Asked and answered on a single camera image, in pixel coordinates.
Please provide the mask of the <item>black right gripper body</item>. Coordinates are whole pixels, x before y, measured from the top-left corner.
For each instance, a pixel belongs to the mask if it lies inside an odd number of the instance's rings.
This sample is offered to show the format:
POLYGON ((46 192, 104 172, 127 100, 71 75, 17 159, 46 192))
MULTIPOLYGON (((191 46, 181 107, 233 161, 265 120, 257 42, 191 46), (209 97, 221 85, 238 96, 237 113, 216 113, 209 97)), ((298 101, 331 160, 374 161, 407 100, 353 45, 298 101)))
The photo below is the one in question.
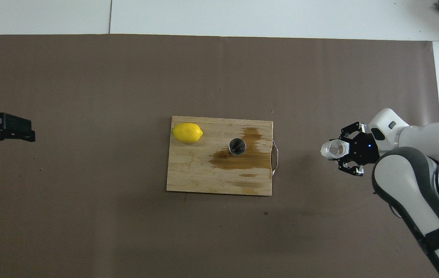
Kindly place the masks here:
POLYGON ((379 158, 377 143, 371 133, 359 132, 354 138, 353 161, 358 165, 374 164, 379 158))

